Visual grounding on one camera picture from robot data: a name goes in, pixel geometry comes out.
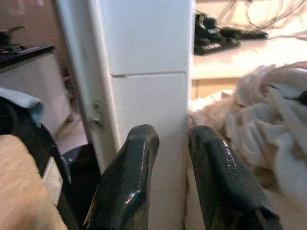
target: electrical wire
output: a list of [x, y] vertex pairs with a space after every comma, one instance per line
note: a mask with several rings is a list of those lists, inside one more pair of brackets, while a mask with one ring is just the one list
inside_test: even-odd
[[293, 12], [292, 15], [284, 19], [282, 23], [279, 23], [279, 27], [284, 27], [285, 25], [289, 24], [289, 22], [294, 20], [296, 17], [299, 17], [301, 14], [306, 13], [306, 3], [307, 1], [305, 1], [305, 3], [299, 9]]
[[198, 11], [197, 9], [194, 9], [197, 13], [200, 13], [200, 14], [203, 14], [205, 15], [205, 13], [201, 12], [201, 11]]
[[273, 19], [273, 20], [270, 20], [266, 23], [264, 23], [263, 25], [260, 26], [260, 29], [263, 30], [263, 29], [266, 29], [268, 28], [269, 26], [271, 26], [272, 24], [275, 24], [276, 22], [279, 22], [283, 19], [285, 19], [286, 17], [288, 17], [289, 15], [293, 14], [296, 10], [298, 10], [300, 7], [302, 7], [304, 4], [306, 4], [306, 0], [302, 0], [297, 6], [295, 6], [295, 8], [290, 11], [290, 12], [284, 12], [282, 13], [280, 16], [277, 16], [276, 19]]
[[277, 11], [277, 13], [276, 13], [276, 16], [275, 16], [274, 19], [273, 19], [274, 23], [273, 23], [273, 25], [272, 25], [270, 34], [271, 34], [271, 33], [273, 32], [273, 30], [274, 30], [274, 27], [275, 27], [275, 23], [276, 23], [277, 17], [278, 17], [278, 15], [280, 14], [280, 12], [282, 11], [282, 9], [283, 9], [283, 0], [279, 0], [279, 9], [278, 9], [278, 11]]
[[229, 2], [229, 4], [226, 6], [226, 8], [222, 11], [221, 15], [218, 18], [218, 24], [221, 24], [223, 21], [223, 18], [227, 15], [227, 13], [230, 11], [230, 9], [235, 5], [235, 3], [238, 0], [233, 0], [231, 2]]
[[248, 23], [249, 23], [250, 25], [252, 25], [252, 27], [255, 26], [256, 28], [259, 29], [259, 26], [257, 26], [256, 24], [252, 23], [252, 22], [251, 22], [251, 19], [250, 19], [250, 17], [249, 17], [248, 10], [249, 10], [249, 6], [250, 6], [252, 3], [253, 3], [253, 1], [247, 1], [247, 2], [245, 3], [245, 5], [246, 5], [246, 7], [245, 7], [245, 16], [246, 16], [246, 19], [247, 19]]
[[302, 35], [307, 35], [307, 30], [303, 30], [301, 32], [297, 32], [297, 33], [294, 33], [294, 34], [272, 36], [272, 37], [269, 37], [268, 40], [272, 40], [272, 39], [276, 39], [276, 38], [298, 38], [298, 39], [306, 40], [307, 38], [300, 37]]

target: white desk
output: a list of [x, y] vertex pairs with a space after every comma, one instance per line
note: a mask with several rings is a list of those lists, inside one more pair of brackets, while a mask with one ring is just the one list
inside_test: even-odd
[[295, 38], [242, 41], [241, 46], [194, 56], [191, 78], [240, 78], [260, 65], [307, 61], [307, 42]]

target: beige cushion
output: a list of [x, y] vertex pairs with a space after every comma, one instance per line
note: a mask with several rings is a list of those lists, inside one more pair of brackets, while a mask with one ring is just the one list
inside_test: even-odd
[[67, 229], [33, 157], [12, 135], [0, 136], [0, 229]]

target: tile floor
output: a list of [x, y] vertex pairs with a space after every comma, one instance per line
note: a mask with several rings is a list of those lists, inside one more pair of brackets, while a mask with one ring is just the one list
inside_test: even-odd
[[61, 154], [88, 143], [80, 115], [74, 121], [66, 123], [62, 130], [56, 134], [56, 141]]

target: pile of laundry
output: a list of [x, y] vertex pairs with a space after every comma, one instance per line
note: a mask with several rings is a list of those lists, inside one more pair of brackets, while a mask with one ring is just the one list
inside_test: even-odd
[[306, 211], [307, 62], [261, 66], [206, 100], [190, 104], [193, 124], [220, 132], [264, 188]]

